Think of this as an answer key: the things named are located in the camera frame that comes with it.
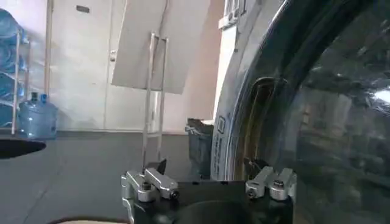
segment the blue water bottle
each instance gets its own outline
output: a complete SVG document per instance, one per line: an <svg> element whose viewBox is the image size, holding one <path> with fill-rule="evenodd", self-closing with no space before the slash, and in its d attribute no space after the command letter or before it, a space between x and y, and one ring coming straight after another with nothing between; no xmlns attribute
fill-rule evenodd
<svg viewBox="0 0 390 224"><path fill-rule="evenodd" d="M57 108L48 102L48 95L32 93L31 100L20 104L19 132L30 139L53 139L57 134Z"/></svg>
<svg viewBox="0 0 390 224"><path fill-rule="evenodd" d="M16 45L18 32L20 33L21 42L27 43L28 40L24 29L13 18L11 13L0 8L0 40Z"/></svg>
<svg viewBox="0 0 390 224"><path fill-rule="evenodd" d="M12 106L0 102L0 127L10 127L12 124Z"/></svg>
<svg viewBox="0 0 390 224"><path fill-rule="evenodd" d="M14 74L16 72L16 47L0 42L0 72ZM19 71L26 71L24 58L19 56Z"/></svg>
<svg viewBox="0 0 390 224"><path fill-rule="evenodd" d="M15 86L14 79L0 73L0 100L13 102L13 89ZM21 83L18 83L18 99L24 96L24 88Z"/></svg>

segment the metal clamp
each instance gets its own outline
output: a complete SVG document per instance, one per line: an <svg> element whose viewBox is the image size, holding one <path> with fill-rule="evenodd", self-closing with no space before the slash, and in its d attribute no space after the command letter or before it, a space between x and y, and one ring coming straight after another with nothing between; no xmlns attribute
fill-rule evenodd
<svg viewBox="0 0 390 224"><path fill-rule="evenodd" d="M121 177L122 198L137 199L141 202L154 201L158 192L155 186L145 181L139 173L134 171L126 172L125 176Z"/></svg>
<svg viewBox="0 0 390 224"><path fill-rule="evenodd" d="M297 175L292 169L284 168L279 176L270 183L269 194L274 200L286 200L288 196L295 198Z"/></svg>
<svg viewBox="0 0 390 224"><path fill-rule="evenodd" d="M274 168L271 166L264 167L260 173L245 184L246 194L250 199L260 198L264 196L265 187L268 185L267 180L274 174Z"/></svg>
<svg viewBox="0 0 390 224"><path fill-rule="evenodd" d="M295 201L297 175L292 169L284 168L280 174L274 172L270 166L264 167L260 173L245 184L249 199L264 196L265 188L269 188L269 195L274 200L286 200L289 196Z"/></svg>
<svg viewBox="0 0 390 224"><path fill-rule="evenodd" d="M145 179L160 191L161 197L172 200L179 197L177 182L166 175L160 174L156 169L146 169Z"/></svg>

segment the silver bracket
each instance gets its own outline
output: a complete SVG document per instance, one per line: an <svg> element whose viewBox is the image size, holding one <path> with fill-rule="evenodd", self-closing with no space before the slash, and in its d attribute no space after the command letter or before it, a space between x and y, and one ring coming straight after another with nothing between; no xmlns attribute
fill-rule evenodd
<svg viewBox="0 0 390 224"><path fill-rule="evenodd" d="M260 173L245 184L245 190L250 199L261 198L264 196L267 180L274 174L274 168L270 166L264 167Z"/></svg>
<svg viewBox="0 0 390 224"><path fill-rule="evenodd" d="M284 168L280 174L270 166L264 167L260 173L245 184L245 190L250 199L264 196L265 188L274 200L286 200L289 196L295 201L297 175L292 169Z"/></svg>
<svg viewBox="0 0 390 224"><path fill-rule="evenodd" d="M134 171L126 172L126 175L121 177L121 184L122 198L150 202L158 197L156 187L147 182L141 174Z"/></svg>
<svg viewBox="0 0 390 224"><path fill-rule="evenodd" d="M161 197L172 200L175 200L179 197L179 185L177 182L166 175L160 174L156 169L146 169L145 180L160 191Z"/></svg>
<svg viewBox="0 0 390 224"><path fill-rule="evenodd" d="M12 103L12 127L11 134L16 132L16 120L18 112L18 85L19 85L19 69L20 69L20 31L16 35L16 59L15 59L15 79L13 82L13 103Z"/></svg>

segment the water bottle cap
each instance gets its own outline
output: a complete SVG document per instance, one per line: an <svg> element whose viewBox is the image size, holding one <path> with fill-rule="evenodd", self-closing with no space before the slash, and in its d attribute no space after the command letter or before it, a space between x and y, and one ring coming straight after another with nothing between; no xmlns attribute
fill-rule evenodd
<svg viewBox="0 0 390 224"><path fill-rule="evenodd" d="M45 93L41 94L41 101L43 103L46 103L48 101L48 95Z"/></svg>

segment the white door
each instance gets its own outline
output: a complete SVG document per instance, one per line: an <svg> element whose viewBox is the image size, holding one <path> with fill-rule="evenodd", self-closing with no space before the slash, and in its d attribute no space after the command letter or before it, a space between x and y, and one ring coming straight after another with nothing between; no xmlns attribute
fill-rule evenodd
<svg viewBox="0 0 390 224"><path fill-rule="evenodd" d="M108 0L54 0L50 97L61 130L104 128L111 8Z"/></svg>
<svg viewBox="0 0 390 224"><path fill-rule="evenodd" d="M146 92L140 89L110 84L115 67L115 57L118 50L119 36L127 1L113 0L112 2L112 28L105 128L115 131L140 131L144 125Z"/></svg>

